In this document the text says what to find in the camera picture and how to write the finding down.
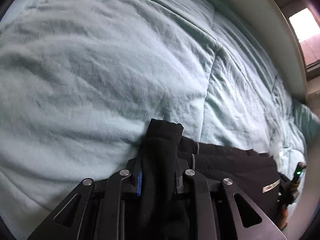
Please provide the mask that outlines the person's right hand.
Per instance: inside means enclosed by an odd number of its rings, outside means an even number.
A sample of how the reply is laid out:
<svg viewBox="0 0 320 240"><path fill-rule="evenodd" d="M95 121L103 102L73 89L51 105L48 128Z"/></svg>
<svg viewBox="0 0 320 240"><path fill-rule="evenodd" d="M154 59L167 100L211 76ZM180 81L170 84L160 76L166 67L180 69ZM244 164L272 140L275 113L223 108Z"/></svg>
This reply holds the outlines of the person's right hand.
<svg viewBox="0 0 320 240"><path fill-rule="evenodd" d="M281 231L283 231L287 226L288 216L289 216L289 211L286 206L283 206L281 209L281 215L280 215L278 222L277 222L277 226Z"/></svg>

